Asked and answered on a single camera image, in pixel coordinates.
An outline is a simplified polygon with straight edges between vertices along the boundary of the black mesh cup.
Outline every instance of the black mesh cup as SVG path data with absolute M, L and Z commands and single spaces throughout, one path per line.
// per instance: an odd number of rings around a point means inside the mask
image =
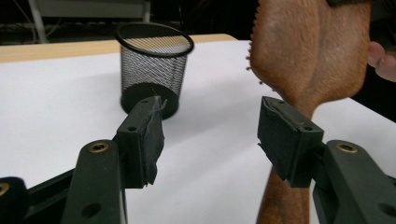
M 120 42 L 121 106 L 129 113 L 141 100 L 160 95 L 167 100 L 163 118 L 174 115 L 192 39 L 177 29 L 152 22 L 118 28 Z

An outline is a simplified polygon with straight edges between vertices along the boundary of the finger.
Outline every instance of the finger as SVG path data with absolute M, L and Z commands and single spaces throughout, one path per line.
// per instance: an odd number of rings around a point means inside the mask
M 372 41 L 369 44 L 369 52 L 368 52 L 368 64 L 372 67 L 377 67 L 381 58 L 385 56 L 385 50 L 384 48 Z
M 385 55 L 375 68 L 376 73 L 382 78 L 396 82 L 396 58 Z

